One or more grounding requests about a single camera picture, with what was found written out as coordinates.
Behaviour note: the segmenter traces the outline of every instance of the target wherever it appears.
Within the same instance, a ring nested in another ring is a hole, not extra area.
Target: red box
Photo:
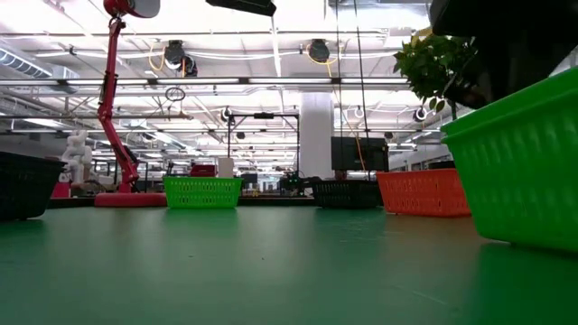
[[[427,217],[471,214],[458,172],[379,172],[379,190],[387,212]]]

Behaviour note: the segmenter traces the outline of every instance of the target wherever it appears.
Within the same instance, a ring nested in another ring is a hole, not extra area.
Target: black basket
[[[0,152],[0,221],[41,216],[64,165]]]
[[[382,205],[376,181],[318,181],[312,188],[315,203],[322,208],[373,209]]]

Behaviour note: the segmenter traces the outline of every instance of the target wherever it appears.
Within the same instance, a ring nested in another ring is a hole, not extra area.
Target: metal frame
[[[235,130],[237,130],[237,128],[243,124],[243,122],[245,122],[246,119],[252,117],[255,119],[274,119],[276,117],[281,117],[296,133],[297,133],[297,153],[296,153],[296,158],[297,158],[297,166],[296,166],[296,170],[297,172],[299,172],[300,170],[300,153],[301,153],[301,146],[300,146],[300,133],[301,133],[301,120],[300,120],[300,115],[299,114],[277,114],[277,113],[271,113],[270,116],[272,116],[272,118],[260,118],[259,114],[262,113],[255,113],[255,114],[230,114],[228,116],[228,118],[231,117],[241,117],[241,120],[238,121],[238,123],[235,124],[235,126],[233,128],[231,128],[231,123],[226,122],[227,123],[227,157],[230,158],[231,157],[231,132],[234,132]],[[287,117],[294,117],[297,119],[297,127],[294,127],[288,120]],[[245,129],[241,129],[239,130],[239,132],[248,132]],[[269,132],[268,129],[260,129],[258,130],[258,132]]]

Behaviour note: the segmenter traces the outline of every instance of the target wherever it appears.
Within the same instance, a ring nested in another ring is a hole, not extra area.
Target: green tabletop
[[[0,324],[573,324],[578,258],[469,218],[61,209],[0,224]]]

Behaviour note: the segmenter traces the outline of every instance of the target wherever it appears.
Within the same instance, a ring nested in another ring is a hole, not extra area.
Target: black object
[[[267,113],[267,112],[255,113],[253,115],[253,118],[255,118],[255,119],[273,119],[273,118],[275,118],[275,114]]]
[[[309,56],[320,63],[326,63],[329,59],[330,52],[325,45],[325,40],[313,40],[309,45]]]
[[[428,170],[446,169],[446,168],[455,168],[455,163],[453,161],[447,161],[447,162],[431,162],[427,164]]]
[[[187,78],[194,78],[199,74],[197,62],[192,57],[188,56],[182,48],[182,41],[169,41],[169,46],[164,49],[164,58],[173,66],[178,65],[178,72],[184,70],[184,76]]]
[[[422,123],[426,118],[427,110],[425,110],[423,107],[417,108],[413,116],[414,121],[416,121],[416,123]]]
[[[373,209],[381,204],[376,181],[317,181],[312,189],[322,208]]]
[[[0,152],[0,220],[41,216],[65,163]]]
[[[271,0],[207,0],[209,5],[272,17],[277,7]]]
[[[366,171],[389,172],[388,148],[384,138],[360,138],[359,146]],[[334,171],[363,170],[355,138],[331,138],[331,168]]]
[[[241,178],[245,181],[246,184],[257,184],[258,183],[258,174],[255,173],[246,173],[241,174]]]
[[[576,20],[576,0],[539,5],[521,0],[434,0],[430,7],[433,33],[475,38],[480,62],[476,65],[481,66],[475,69],[476,83],[488,103],[547,78],[578,45]],[[448,98],[463,102],[459,97],[463,95]],[[481,103],[479,98],[469,101]]]

